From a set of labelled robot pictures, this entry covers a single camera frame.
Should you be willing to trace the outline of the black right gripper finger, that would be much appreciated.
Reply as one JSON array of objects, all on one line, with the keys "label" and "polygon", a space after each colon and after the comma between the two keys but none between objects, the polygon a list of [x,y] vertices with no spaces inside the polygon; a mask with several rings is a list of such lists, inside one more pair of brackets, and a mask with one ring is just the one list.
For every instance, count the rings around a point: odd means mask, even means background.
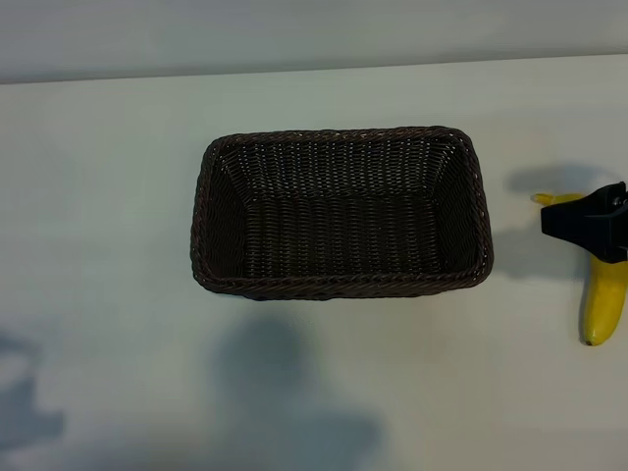
[{"label": "black right gripper finger", "polygon": [[542,232],[578,245],[599,260],[616,264],[627,260],[627,228],[607,219],[542,220]]},{"label": "black right gripper finger", "polygon": [[565,193],[545,195],[540,200],[543,222],[579,222],[589,217],[609,217],[627,202],[625,182],[612,183],[590,194]]}]

